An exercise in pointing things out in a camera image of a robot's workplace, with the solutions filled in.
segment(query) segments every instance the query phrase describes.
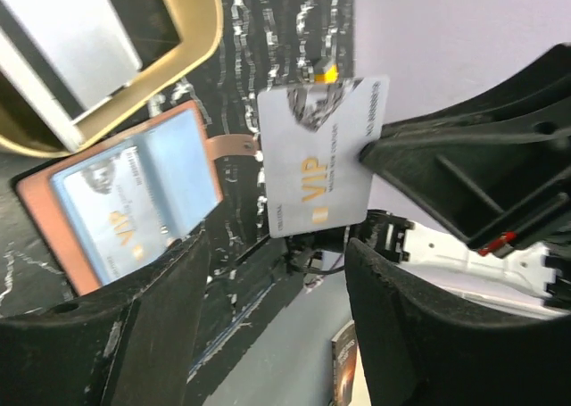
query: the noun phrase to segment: yellow object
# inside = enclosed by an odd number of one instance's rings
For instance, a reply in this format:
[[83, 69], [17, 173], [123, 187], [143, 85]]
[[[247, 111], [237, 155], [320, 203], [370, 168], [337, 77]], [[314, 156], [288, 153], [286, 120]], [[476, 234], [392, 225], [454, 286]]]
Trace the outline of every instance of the yellow object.
[[[223, 23], [221, 0], [164, 1], [176, 24], [181, 43], [137, 75], [128, 87], [109, 102], [78, 123], [86, 139], [79, 150], [99, 141], [141, 108], [151, 96], [206, 61], [218, 47]], [[32, 140], [26, 130], [38, 128], [35, 122], [42, 120], [39, 117], [21, 119], [0, 106], [0, 149], [37, 158], [57, 158], [70, 154], [63, 145], [50, 145], [53, 137], [47, 137], [49, 139], [45, 142]]]
[[337, 64], [328, 58], [319, 60], [313, 66], [313, 76], [318, 83], [332, 83], [339, 78]]

